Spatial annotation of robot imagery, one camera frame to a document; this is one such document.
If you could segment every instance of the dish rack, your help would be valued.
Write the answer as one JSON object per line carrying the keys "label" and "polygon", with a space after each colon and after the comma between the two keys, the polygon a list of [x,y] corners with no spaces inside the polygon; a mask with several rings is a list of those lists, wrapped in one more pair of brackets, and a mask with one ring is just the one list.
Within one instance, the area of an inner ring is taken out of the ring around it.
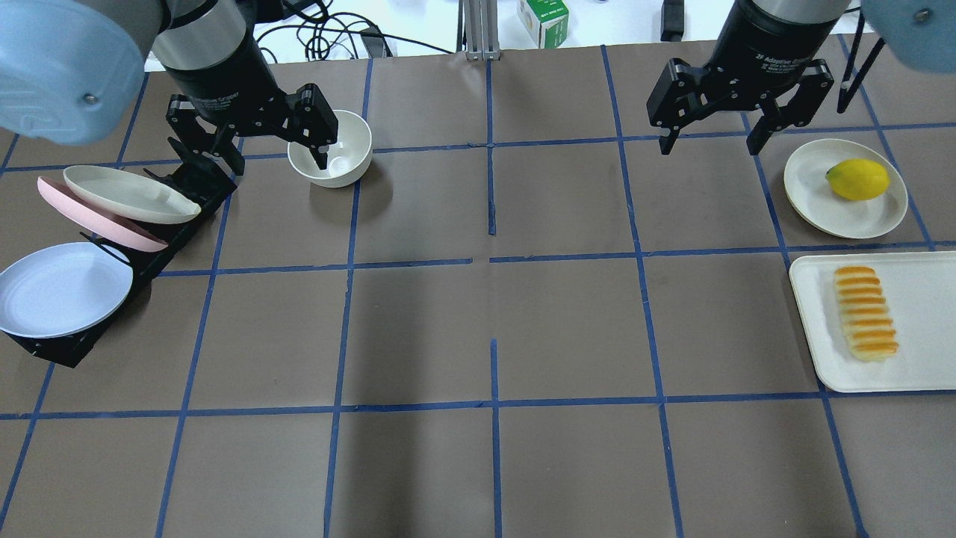
{"label": "dish rack", "polygon": [[169,262],[181,251],[186,244],[202,228],[204,223],[215,215],[223,202],[236,190],[235,183],[212,160],[203,155],[189,151],[181,142],[174,138],[167,139],[179,155],[183,163],[172,174],[161,177],[149,170],[146,171],[155,181],[159,181],[180,192],[198,204],[202,210],[195,218],[183,224],[151,224],[137,222],[142,228],[159,239],[166,241],[169,246],[156,253],[144,253],[133,250],[103,237],[90,237],[80,233],[87,240],[97,245],[110,256],[117,258],[108,249],[109,246],[122,252],[129,261],[121,260],[133,268],[133,283],[129,294],[117,310],[105,320],[90,328],[57,338],[25,338],[7,333],[18,345],[28,351],[30,355],[45,359],[59,365],[75,368],[80,361],[93,349],[94,344],[106,332],[113,321],[121,314],[126,305],[136,299],[137,295],[149,282],[156,278]]}

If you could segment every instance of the white floor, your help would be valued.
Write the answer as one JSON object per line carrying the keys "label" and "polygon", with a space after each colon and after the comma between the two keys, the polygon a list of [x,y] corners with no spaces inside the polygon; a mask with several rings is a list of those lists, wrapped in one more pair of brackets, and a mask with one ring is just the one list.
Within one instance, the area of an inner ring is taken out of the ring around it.
{"label": "white floor", "polygon": [[[652,43],[661,36],[662,0],[564,0],[571,12],[568,39],[562,47]],[[684,41],[716,39],[734,0],[685,0]],[[859,1],[851,2],[851,7]],[[313,7],[308,12],[317,12]],[[351,11],[374,21],[385,34],[400,35],[455,50],[458,0],[334,0],[332,12]],[[260,25],[256,35],[281,24],[298,24],[296,19]],[[852,33],[857,14],[843,16],[834,33]],[[517,0],[498,1],[498,38],[502,50],[534,48],[534,42],[518,21]],[[304,61],[295,29],[273,32],[262,42],[279,62]],[[439,54],[411,43],[389,40],[397,56]],[[358,51],[364,55],[361,45]],[[347,58],[344,47],[335,47],[330,59]],[[148,71],[162,69],[155,59],[146,62]]]}

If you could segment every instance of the bread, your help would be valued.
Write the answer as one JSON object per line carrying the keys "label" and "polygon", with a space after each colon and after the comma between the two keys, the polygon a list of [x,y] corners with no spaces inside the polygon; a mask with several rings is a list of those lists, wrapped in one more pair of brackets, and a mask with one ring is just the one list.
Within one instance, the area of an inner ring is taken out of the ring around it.
{"label": "bread", "polygon": [[893,318],[872,267],[848,265],[834,273],[840,323],[850,351],[861,361],[881,361],[896,354]]}

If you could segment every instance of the white rectangular tray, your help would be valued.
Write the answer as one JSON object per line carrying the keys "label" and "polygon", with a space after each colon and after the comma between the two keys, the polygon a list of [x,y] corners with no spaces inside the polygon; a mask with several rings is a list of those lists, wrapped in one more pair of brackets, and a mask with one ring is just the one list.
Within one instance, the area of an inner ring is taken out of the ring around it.
{"label": "white rectangular tray", "polygon": [[[885,361],[860,361],[840,326],[834,271],[877,271],[900,350]],[[956,252],[806,256],[790,268],[814,368],[838,392],[956,389]]]}

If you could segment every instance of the round plate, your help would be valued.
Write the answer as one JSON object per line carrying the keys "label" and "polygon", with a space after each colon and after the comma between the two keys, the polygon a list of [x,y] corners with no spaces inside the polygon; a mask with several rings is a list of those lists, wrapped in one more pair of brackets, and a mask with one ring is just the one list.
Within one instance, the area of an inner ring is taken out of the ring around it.
{"label": "round plate", "polygon": [[289,142],[289,162],[295,171],[321,187],[338,189],[352,185],[372,163],[372,130],[355,112],[336,110],[338,141],[329,146],[329,166],[321,169],[309,149]]}
{"label": "round plate", "polygon": [[[827,170],[847,159],[870,159],[886,167],[890,186],[872,200],[847,200],[827,182]],[[787,198],[807,222],[827,234],[867,239],[889,233],[906,216],[909,196],[900,173],[869,147],[838,139],[814,140],[797,149],[783,172]]]}
{"label": "round plate", "polygon": [[118,244],[143,252],[159,252],[168,245],[132,220],[102,210],[73,194],[65,185],[48,177],[36,178],[40,196],[63,216],[87,230]]}
{"label": "round plate", "polygon": [[93,243],[34,252],[0,273],[0,330],[26,338],[79,332],[115,312],[132,285],[133,269]]}
{"label": "round plate", "polygon": [[135,173],[79,165],[63,170],[67,187],[108,212],[155,224],[182,224],[202,210],[178,191]]}

